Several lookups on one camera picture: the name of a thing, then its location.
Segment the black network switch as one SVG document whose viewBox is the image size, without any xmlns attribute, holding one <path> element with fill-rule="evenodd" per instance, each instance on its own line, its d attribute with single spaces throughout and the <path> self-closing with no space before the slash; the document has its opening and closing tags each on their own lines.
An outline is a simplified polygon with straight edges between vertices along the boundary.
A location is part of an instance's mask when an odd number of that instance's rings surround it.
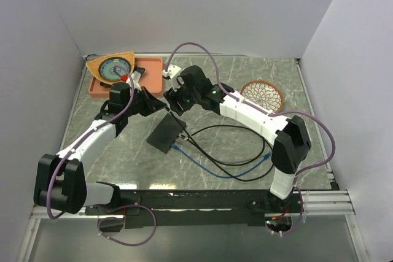
<svg viewBox="0 0 393 262">
<path fill-rule="evenodd" d="M 157 150 L 167 154 L 185 127 L 186 122 L 171 114 L 166 114 L 146 141 Z"/>
</svg>

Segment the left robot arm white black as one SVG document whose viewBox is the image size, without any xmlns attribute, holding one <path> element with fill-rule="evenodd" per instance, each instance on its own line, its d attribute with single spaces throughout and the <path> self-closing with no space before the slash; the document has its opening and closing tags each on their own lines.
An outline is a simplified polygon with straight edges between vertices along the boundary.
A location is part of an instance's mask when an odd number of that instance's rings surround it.
<svg viewBox="0 0 393 262">
<path fill-rule="evenodd" d="M 125 82 L 113 84 L 109 99 L 90 127 L 69 147 L 40 158 L 33 195 L 35 205 L 70 214 L 88 206 L 100 206 L 107 214 L 117 213 L 122 206 L 119 186 L 87 183 L 85 170 L 122 132 L 130 116 L 147 117 L 166 106 L 144 87 L 132 90 Z"/>
</svg>

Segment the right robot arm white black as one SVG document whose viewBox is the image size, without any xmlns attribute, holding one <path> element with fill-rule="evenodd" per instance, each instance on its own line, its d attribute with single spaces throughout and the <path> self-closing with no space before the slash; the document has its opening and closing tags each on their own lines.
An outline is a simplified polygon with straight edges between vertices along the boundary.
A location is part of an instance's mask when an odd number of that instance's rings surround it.
<svg viewBox="0 0 393 262">
<path fill-rule="evenodd" d="M 311 149 L 304 120 L 297 115 L 276 115 L 227 85 L 213 84 L 199 66 L 182 69 L 170 65 L 162 75 L 171 83 L 164 97 L 173 112 L 182 115 L 199 105 L 250 128 L 272 145 L 274 176 L 268 204 L 275 212 L 284 211 L 290 204 L 298 167 Z"/>
</svg>

